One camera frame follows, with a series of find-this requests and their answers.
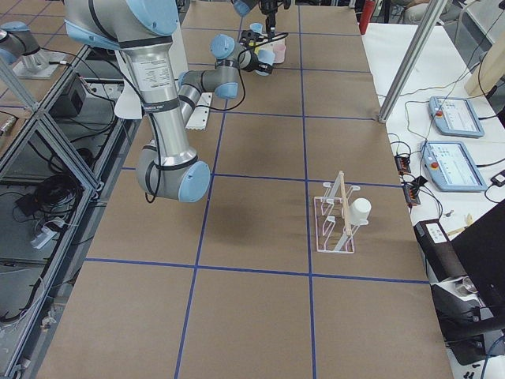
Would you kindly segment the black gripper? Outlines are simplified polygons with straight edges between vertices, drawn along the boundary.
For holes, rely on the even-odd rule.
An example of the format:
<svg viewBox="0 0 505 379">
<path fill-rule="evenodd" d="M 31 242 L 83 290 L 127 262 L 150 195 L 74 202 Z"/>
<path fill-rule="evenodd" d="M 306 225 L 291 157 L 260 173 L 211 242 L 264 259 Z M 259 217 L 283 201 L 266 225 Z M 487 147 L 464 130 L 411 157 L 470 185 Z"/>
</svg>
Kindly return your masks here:
<svg viewBox="0 0 505 379">
<path fill-rule="evenodd" d="M 260 76 L 268 76 L 271 75 L 274 69 L 274 62 L 272 60 L 267 59 L 266 61 L 258 59 L 256 67 L 254 71 L 256 74 Z"/>
<path fill-rule="evenodd" d="M 260 11 L 266 16 L 265 25 L 268 34 L 275 33 L 275 14 L 279 7 L 289 9 L 291 2 L 291 0 L 260 0 Z"/>
</svg>

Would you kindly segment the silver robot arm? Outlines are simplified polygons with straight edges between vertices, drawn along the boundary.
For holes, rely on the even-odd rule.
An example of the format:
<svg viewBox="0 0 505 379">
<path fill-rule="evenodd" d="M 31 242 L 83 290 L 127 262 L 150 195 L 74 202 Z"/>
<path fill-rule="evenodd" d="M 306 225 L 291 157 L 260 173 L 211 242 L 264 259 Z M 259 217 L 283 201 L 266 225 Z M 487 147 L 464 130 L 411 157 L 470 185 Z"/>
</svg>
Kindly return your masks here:
<svg viewBox="0 0 505 379">
<path fill-rule="evenodd" d="M 68 35 L 90 47 L 118 52 L 127 83 L 140 101 L 136 113 L 149 118 L 153 138 L 143 147 L 136 168 L 148 201 L 165 197 L 191 203 L 205 195 L 211 171 L 186 135 L 201 95 L 213 92 L 233 99 L 241 72 L 268 75 L 275 60 L 272 50 L 259 46 L 260 33 L 247 30 L 240 42 L 219 34 L 210 45 L 214 69 L 176 77 L 170 48 L 178 22 L 174 1 L 65 2 Z"/>
<path fill-rule="evenodd" d="M 236 0 L 232 1 L 236 13 L 240 17 L 247 16 L 256 6 L 260 12 L 266 17 L 265 27 L 267 35 L 273 37 L 276 29 L 276 14 L 281 6 L 284 9 L 289 9 L 291 0 Z"/>
</svg>

